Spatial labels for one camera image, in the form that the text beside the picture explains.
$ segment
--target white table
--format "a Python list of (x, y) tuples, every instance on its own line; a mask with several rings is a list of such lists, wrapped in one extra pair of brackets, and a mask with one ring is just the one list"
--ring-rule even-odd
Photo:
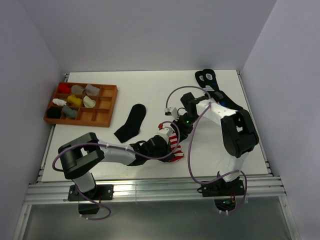
[[(195, 72), (195, 70), (188, 70), (71, 73), (68, 82), (117, 85), (118, 94), (111, 124), (109, 128), (57, 124), (48, 150), (42, 181), (65, 181), (63, 173), (52, 169), (53, 159), (58, 154), (58, 148), (61, 145), (83, 134), (94, 132), (99, 139), (105, 142), (120, 144), (113, 133), (125, 123), (134, 104), (145, 105), (146, 116), (142, 122), (140, 133), (130, 139), (127, 144), (148, 140), (153, 137), (158, 130), (159, 123), (172, 120), (170, 116), (165, 116), (164, 114), (167, 96), (172, 90), (181, 86), (198, 86), (194, 76)], [(237, 72), (235, 70), (217, 70), (215, 73), (220, 89), (235, 103), (248, 110)], [(181, 89), (173, 94), (169, 101), (169, 106), (182, 107), (180, 98), (187, 92), (192, 92), (195, 97), (203, 95), (197, 89)], [(96, 180), (189, 177), (187, 167), (188, 145), (188, 139), (181, 143), (185, 158), (178, 162), (163, 163), (157, 160), (148, 160), (141, 166), (125, 166), (119, 163), (101, 162), (91, 172)], [(202, 119), (196, 129), (191, 151), (191, 166), (195, 176), (215, 176), (224, 151), (221, 128), (207, 119)], [(57, 167), (61, 168), (60, 161), (57, 162)], [(242, 170), (247, 175), (268, 174), (260, 145), (257, 145), (250, 153), (244, 162)]]

